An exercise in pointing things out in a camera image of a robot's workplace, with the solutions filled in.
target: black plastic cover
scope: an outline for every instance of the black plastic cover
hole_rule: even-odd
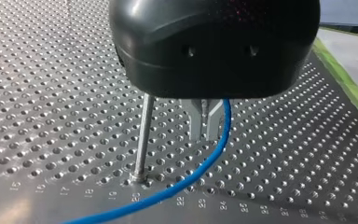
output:
[[[169,98],[256,98],[287,90],[310,52],[319,0],[111,0],[131,83]]]

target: metal pin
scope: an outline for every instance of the metal pin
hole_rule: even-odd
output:
[[[131,181],[145,181],[145,159],[147,153],[147,143],[152,121],[153,103],[155,97],[145,93],[144,108],[142,111],[141,130],[139,132],[138,151],[136,153],[135,168],[131,174]]]

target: blue wire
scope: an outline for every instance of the blue wire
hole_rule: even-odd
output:
[[[78,219],[67,221],[65,223],[66,224],[101,223],[119,217],[124,217],[131,213],[135,213],[151,205],[169,199],[173,197],[175,194],[177,194],[178,192],[194,184],[217,161],[220,155],[222,155],[223,149],[225,148],[226,143],[228,141],[229,130],[231,127],[231,106],[229,104],[228,99],[224,99],[223,103],[225,108],[225,127],[223,130],[222,138],[220,139],[219,144],[216,147],[216,150],[192,175],[189,175],[184,180],[176,183],[174,186],[165,189],[163,191],[160,191],[148,198],[142,199],[139,202],[130,203],[107,212],[102,212],[100,214],[95,214],[88,217],[81,217]]]

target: metal surface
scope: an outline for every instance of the metal surface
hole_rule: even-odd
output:
[[[177,100],[157,99],[149,178],[130,185],[143,99],[118,63],[107,4],[0,0],[0,223],[58,223],[138,201],[215,147],[205,135],[188,140]],[[117,223],[358,223],[358,111],[314,55],[290,91],[231,103],[213,169]]]
[[[150,124],[152,122],[153,103],[155,97],[145,93],[144,107],[142,111],[141,128],[139,132],[138,151],[136,152],[135,168],[131,178],[136,182],[145,180],[145,160],[147,144],[149,141]]]

